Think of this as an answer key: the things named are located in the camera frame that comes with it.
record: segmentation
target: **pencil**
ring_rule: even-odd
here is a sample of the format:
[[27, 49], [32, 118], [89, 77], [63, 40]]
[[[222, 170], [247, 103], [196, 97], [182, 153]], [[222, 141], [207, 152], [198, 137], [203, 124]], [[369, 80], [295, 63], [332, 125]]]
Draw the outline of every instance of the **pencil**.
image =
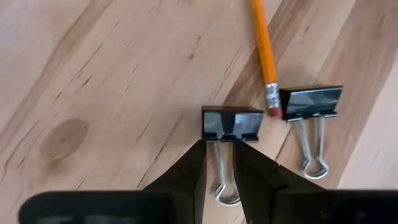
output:
[[256, 33], [257, 50], [260, 57], [262, 77], [266, 86], [267, 109], [271, 117], [282, 117], [278, 78], [269, 38], [265, 7], [262, 0], [250, 0]]

